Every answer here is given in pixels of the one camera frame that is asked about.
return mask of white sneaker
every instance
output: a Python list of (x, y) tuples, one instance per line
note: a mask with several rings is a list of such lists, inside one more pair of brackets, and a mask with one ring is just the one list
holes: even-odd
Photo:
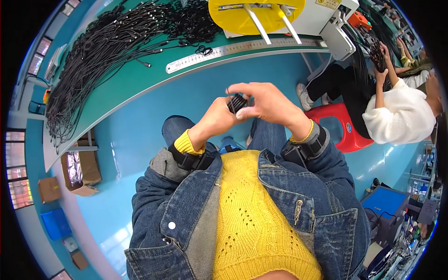
[(328, 94), (325, 93), (324, 95), (322, 95), (322, 105), (328, 105), (328, 104), (333, 104), (333, 100), (331, 100), (328, 97)]
[(246, 139), (246, 147), (249, 147), (250, 142), (252, 142), (252, 137), (250, 136), (250, 133), (249, 133), (249, 136)]
[(308, 91), (306, 90), (306, 86), (304, 84), (297, 84), (296, 92), (299, 97), (300, 103), (302, 104), (303, 110), (311, 110), (311, 108), (314, 106), (314, 101), (310, 99)]

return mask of metal ruler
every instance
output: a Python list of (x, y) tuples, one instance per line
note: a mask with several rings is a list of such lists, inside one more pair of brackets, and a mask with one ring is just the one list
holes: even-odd
[[(230, 45), (225, 45), (221, 47), (213, 48), (213, 51), (204, 56), (203, 54), (193, 54), (179, 60), (168, 63), (165, 70), (168, 74), (176, 72), (178, 70), (184, 69), (186, 67), (195, 65), (197, 63), (214, 59), (217, 57), (222, 57), (234, 53), (246, 52), (251, 50), (261, 50), (273, 47), (297, 47), (296, 40), (293, 38), (277, 38), (271, 39), (272, 45), (266, 45), (264, 40), (252, 40), (241, 43), (235, 43)], [(327, 47), (327, 44), (322, 39), (302, 39), (302, 44), (300, 46), (304, 47)]]

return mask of red plastic stool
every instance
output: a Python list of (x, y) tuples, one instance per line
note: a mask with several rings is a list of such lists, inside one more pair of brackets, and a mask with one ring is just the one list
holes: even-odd
[(337, 118), (343, 127), (343, 133), (341, 141), (336, 144), (336, 148), (343, 153), (351, 153), (373, 143), (372, 139), (364, 138), (355, 130), (344, 103), (317, 106), (305, 112), (305, 115), (316, 123), (319, 123), (319, 119), (328, 116)]

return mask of denim jacket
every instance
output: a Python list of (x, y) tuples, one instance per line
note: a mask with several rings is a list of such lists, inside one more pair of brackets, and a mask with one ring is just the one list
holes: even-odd
[[(163, 167), (156, 168), (155, 161)], [(137, 180), (134, 232), (125, 251), (130, 280), (212, 278), (222, 161), (217, 154), (207, 170), (181, 178), (173, 176), (176, 168), (171, 153), (162, 150)], [(324, 278), (354, 278), (369, 246), (370, 226), (335, 145), (330, 141), (307, 169), (263, 150), (258, 179), (314, 254)]]

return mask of jacket pocket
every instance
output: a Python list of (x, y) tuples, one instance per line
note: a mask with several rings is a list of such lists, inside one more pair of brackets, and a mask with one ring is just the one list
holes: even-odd
[(345, 280), (352, 273), (357, 218), (357, 208), (316, 217), (314, 252), (326, 279)]
[(129, 280), (191, 279), (186, 260), (173, 243), (162, 247), (125, 250), (134, 274)]

